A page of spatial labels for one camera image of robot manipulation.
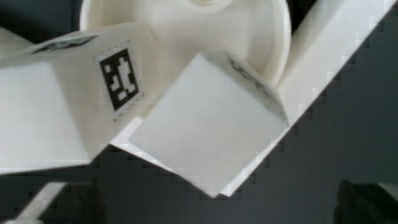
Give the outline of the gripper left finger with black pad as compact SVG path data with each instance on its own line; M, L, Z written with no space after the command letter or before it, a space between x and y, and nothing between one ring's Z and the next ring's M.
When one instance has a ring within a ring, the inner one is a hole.
M107 224L98 183L50 182L7 224Z

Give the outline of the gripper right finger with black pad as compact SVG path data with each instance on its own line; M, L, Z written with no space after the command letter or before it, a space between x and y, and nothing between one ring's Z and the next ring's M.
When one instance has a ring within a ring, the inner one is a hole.
M398 185L340 183L334 224L398 224Z

